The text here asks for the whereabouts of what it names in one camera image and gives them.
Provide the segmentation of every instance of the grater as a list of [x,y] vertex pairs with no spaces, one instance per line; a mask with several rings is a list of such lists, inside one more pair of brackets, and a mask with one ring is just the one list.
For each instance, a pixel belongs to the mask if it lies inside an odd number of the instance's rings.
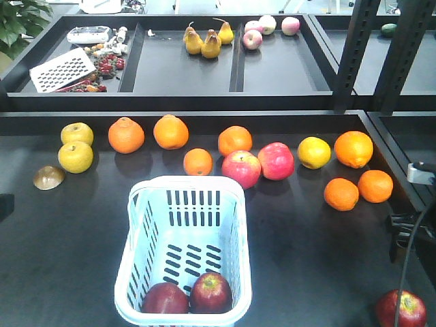
[[39,93],[53,92],[95,71],[82,48],[76,48],[30,69],[30,78]]

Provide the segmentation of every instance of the plant leaf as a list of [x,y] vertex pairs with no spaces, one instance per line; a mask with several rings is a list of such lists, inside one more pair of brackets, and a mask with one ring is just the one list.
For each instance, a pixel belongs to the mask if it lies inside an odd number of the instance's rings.
[[44,29],[42,26],[33,24],[31,22],[27,23],[25,26],[26,26],[26,34],[33,37],[37,37],[38,34],[40,34]]
[[13,33],[11,31],[8,31],[4,24],[0,24],[0,40],[5,42],[7,46],[11,46],[18,38],[18,33]]
[[23,8],[28,7],[35,7],[39,10],[42,10],[43,12],[47,13],[50,17],[53,15],[53,9],[51,5],[46,1],[40,1],[40,0],[24,0],[23,2]]
[[15,17],[19,6],[17,5],[11,5],[9,2],[3,2],[1,6],[1,16],[4,17]]
[[19,37],[14,44],[10,47],[4,47],[0,44],[0,50],[4,52],[9,58],[15,59],[27,46],[28,41]]
[[5,28],[14,34],[24,34],[26,33],[26,28],[21,24],[17,17],[10,17],[5,23]]
[[48,20],[42,18],[41,16],[35,15],[35,14],[29,14],[27,16],[27,19],[30,20],[32,23],[41,25],[43,27],[47,26],[47,24],[49,23]]

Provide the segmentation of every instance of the cable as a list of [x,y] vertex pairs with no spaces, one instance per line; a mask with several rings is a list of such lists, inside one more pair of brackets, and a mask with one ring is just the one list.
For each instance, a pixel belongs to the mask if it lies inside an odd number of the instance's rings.
[[404,258],[403,269],[401,271],[400,287],[398,288],[398,292],[396,294],[397,298],[396,298],[394,327],[399,326],[401,294],[403,293],[404,282],[405,282],[406,272],[407,272],[407,265],[409,264],[409,256],[410,256],[410,252],[411,252],[411,246],[414,242],[416,232],[418,231],[418,228],[420,227],[422,220],[426,217],[428,211],[430,209],[432,209],[435,204],[436,204],[436,198],[433,198],[432,202],[426,208],[424,208],[424,210],[420,213],[420,215],[418,216],[418,219],[416,220],[414,227],[412,228],[412,230],[410,232],[409,242],[407,244],[406,254],[405,254],[405,258]]

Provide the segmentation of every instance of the small yellow pear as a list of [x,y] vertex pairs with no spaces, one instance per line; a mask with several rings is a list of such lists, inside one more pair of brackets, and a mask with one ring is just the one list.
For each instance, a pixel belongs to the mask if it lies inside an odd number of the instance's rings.
[[207,35],[206,35],[206,39],[204,39],[204,43],[207,43],[208,39],[209,39],[212,35],[214,35],[214,36],[217,38],[218,45],[219,45],[219,47],[221,47],[221,39],[219,38],[217,32],[215,32],[214,29],[209,29],[209,30],[207,31]]
[[186,37],[186,51],[190,55],[198,55],[202,51],[203,40],[201,37],[193,31],[188,32]]
[[222,44],[231,44],[234,40],[234,33],[232,31],[232,28],[230,27],[229,22],[226,22],[223,19],[220,18],[214,18],[215,20],[219,20],[223,22],[221,29],[218,32],[218,36],[221,39]]
[[221,52],[218,35],[211,35],[202,45],[202,56],[206,59],[217,58]]
[[185,29],[185,34],[183,35],[183,43],[186,43],[186,38],[189,32],[195,32],[196,30],[191,26],[193,22],[190,22],[188,27]]

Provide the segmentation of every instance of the plastic basket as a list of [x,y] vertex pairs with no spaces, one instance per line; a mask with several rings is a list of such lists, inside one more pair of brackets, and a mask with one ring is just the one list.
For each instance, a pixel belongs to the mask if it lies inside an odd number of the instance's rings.
[[[114,287],[115,307],[139,326],[232,326],[251,304],[245,197],[222,176],[160,176],[131,188],[129,234]],[[162,281],[187,295],[207,271],[230,284],[233,307],[220,314],[142,313],[149,288]]]

